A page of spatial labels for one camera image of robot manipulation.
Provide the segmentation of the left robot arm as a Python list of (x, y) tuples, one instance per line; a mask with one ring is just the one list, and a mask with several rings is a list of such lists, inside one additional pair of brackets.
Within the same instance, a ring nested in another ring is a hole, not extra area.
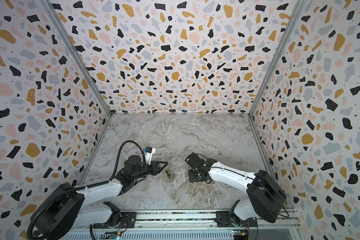
[[(58, 240), (72, 229), (93, 224), (117, 225), (120, 209), (108, 198), (125, 194), (148, 175), (158, 175), (167, 165), (164, 161), (147, 164), (133, 155), (111, 180), (80, 187), (68, 183), (58, 186), (31, 216), (27, 238)], [(34, 235), (34, 228), (41, 236)]]

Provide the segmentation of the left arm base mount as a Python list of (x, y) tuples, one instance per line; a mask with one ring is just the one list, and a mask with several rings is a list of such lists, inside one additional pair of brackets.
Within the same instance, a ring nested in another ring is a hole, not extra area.
[(107, 231), (133, 229), (137, 219), (137, 212), (120, 212), (112, 214), (111, 218), (103, 224), (94, 224), (94, 229), (105, 229)]

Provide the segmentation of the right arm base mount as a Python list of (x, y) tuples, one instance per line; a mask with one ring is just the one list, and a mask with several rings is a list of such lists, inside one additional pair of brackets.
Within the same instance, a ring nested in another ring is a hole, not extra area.
[(250, 200), (237, 200), (229, 210), (217, 211), (214, 221), (219, 228), (235, 227), (247, 229), (251, 226), (250, 222), (255, 221), (255, 218), (259, 217)]

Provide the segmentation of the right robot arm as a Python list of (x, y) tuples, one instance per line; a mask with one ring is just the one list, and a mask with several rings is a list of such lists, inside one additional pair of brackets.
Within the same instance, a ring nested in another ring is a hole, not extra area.
[(191, 153), (185, 162), (190, 166), (190, 183), (213, 181), (227, 184), (245, 194), (248, 198), (237, 200), (228, 211), (227, 217), (217, 216), (216, 222), (226, 226), (240, 227), (250, 218), (261, 218), (275, 223), (284, 209), (286, 194), (266, 171), (257, 173), (239, 171), (227, 167), (214, 159), (203, 160), (201, 155)]

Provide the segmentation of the white remote control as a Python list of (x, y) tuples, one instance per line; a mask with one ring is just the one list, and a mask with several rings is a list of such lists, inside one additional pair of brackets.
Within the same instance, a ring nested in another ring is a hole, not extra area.
[(171, 183), (173, 181), (173, 177), (168, 166), (163, 169), (162, 174), (166, 183)]

